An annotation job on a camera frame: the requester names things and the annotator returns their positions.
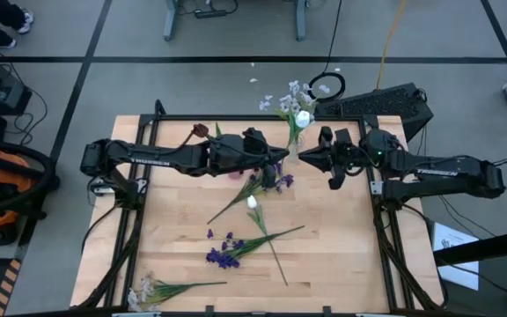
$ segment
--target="orange vacuum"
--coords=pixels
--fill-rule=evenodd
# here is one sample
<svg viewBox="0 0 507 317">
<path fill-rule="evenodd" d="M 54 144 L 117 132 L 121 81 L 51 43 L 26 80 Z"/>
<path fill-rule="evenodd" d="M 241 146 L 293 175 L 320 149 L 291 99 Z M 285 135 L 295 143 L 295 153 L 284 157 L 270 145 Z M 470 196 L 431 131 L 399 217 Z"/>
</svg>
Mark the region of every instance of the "orange vacuum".
<svg viewBox="0 0 507 317">
<path fill-rule="evenodd" d="M 23 157 L 38 161 L 44 171 L 30 168 Z M 59 184 L 50 158 L 24 146 L 0 143 L 0 246 L 16 240 L 19 216 L 46 217 L 36 202 Z"/>
</svg>

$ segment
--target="white tulip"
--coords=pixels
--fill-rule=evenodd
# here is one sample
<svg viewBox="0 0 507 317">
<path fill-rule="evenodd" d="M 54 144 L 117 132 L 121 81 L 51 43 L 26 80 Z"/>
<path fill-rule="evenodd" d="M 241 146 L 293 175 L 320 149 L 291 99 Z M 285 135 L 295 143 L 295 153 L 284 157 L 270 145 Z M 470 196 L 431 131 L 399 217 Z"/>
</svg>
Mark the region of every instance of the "white tulip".
<svg viewBox="0 0 507 317">
<path fill-rule="evenodd" d="M 310 124 L 310 113 L 303 110 L 297 114 L 297 117 L 295 119 L 297 126 L 301 129 L 304 129 Z"/>
<path fill-rule="evenodd" d="M 251 210 L 255 210 L 257 208 L 257 201 L 255 200 L 255 197 L 253 195 L 250 195 L 247 198 L 247 208 Z"/>
</svg>

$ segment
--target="wooden table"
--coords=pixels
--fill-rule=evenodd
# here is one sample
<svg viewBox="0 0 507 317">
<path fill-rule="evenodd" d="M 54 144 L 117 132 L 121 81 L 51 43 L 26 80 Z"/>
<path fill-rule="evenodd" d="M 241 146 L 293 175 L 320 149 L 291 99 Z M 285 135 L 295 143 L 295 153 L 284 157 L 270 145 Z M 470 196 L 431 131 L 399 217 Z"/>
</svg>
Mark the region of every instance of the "wooden table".
<svg viewBox="0 0 507 317">
<path fill-rule="evenodd" d="M 134 142 L 137 123 L 138 116 L 118 116 L 112 138 Z M 196 122 L 160 122 L 157 144 L 176 147 L 193 123 Z M 214 134 L 215 123 L 203 123 Z M 223 133 L 240 134 L 252 126 L 263 131 L 272 145 L 287 142 L 288 127 L 284 122 L 219 124 Z M 359 140 L 354 122 L 317 122 L 303 132 L 302 149 L 317 145 L 320 126 L 324 125 L 332 130 L 347 127 L 354 143 Z M 379 117 L 379 125 L 405 143 L 399 117 Z M 189 143 L 197 142 L 199 139 L 194 137 Z M 119 169 L 128 175 L 128 165 L 119 166 Z M 238 193 L 245 177 L 240 180 L 231 180 L 226 175 L 192 178 L 160 167 L 152 168 L 151 172 L 135 287 L 139 288 L 140 278 L 150 271 L 153 277 L 167 283 L 228 282 L 196 287 L 166 301 L 161 306 L 162 311 L 201 312 L 206 305 L 213 305 L 217 312 L 317 313 L 322 312 L 323 306 L 331 306 L 334 313 L 388 312 L 365 173 L 347 177 L 340 190 L 332 191 L 327 186 L 329 173 L 321 173 L 304 162 L 285 161 L 284 171 L 294 175 L 293 186 L 281 195 L 275 192 L 262 195 L 258 201 L 263 206 L 270 232 L 305 225 L 304 229 L 274 241 L 289 287 L 284 285 L 267 245 L 242 259 L 239 269 L 224 270 L 205 261 L 210 248 L 220 248 L 222 241 L 208 240 L 209 228 L 224 235 L 234 232 L 235 236 L 245 239 L 261 236 L 256 224 L 246 215 L 245 203 L 232 207 L 211 225 L 206 225 Z M 98 198 L 92 222 L 112 204 L 111 195 Z M 421 209 L 418 199 L 409 204 Z M 83 301 L 107 272 L 120 215 L 118 210 L 105 219 L 87 240 L 72 305 Z M 426 226 L 408 210 L 398 211 L 398 219 L 408 268 L 422 288 L 440 304 L 443 295 Z M 393 265 L 391 267 L 398 305 L 403 307 L 400 276 Z M 115 304 L 120 303 L 124 272 L 122 269 L 118 276 Z"/>
</svg>

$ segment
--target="black hose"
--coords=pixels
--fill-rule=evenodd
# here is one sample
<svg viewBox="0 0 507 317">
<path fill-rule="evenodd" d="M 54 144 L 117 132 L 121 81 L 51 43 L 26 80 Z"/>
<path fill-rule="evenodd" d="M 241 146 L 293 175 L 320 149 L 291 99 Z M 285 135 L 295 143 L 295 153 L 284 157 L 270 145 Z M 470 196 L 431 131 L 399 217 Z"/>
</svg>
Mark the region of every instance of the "black hose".
<svg viewBox="0 0 507 317">
<path fill-rule="evenodd" d="M 52 159 L 40 153 L 39 151 L 35 151 L 33 149 L 26 148 L 25 146 L 20 146 L 16 144 L 0 143 L 0 150 L 10 152 L 13 154 L 20 154 L 28 158 L 34 159 L 40 162 L 44 167 L 44 174 L 42 175 L 40 180 L 33 187 L 29 188 L 27 191 L 0 202 L 0 211 L 12 210 L 13 206 L 24 203 L 32 199 L 34 196 L 47 190 L 48 184 L 55 177 L 55 165 Z"/>
</svg>

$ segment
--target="table leg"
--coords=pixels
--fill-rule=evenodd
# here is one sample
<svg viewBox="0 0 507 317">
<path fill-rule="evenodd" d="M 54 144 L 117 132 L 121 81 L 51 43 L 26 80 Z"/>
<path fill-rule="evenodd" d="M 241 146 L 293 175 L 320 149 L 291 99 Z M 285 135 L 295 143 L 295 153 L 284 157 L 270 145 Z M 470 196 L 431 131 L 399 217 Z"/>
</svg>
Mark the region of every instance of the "table leg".
<svg viewBox="0 0 507 317">
<path fill-rule="evenodd" d="M 306 0 L 297 0 L 297 41 L 304 41 L 306 37 L 305 19 Z"/>
<path fill-rule="evenodd" d="M 172 39 L 173 25 L 177 17 L 177 2 L 178 0 L 165 0 L 167 4 L 167 16 L 165 16 L 164 40 L 166 41 Z"/>
</svg>

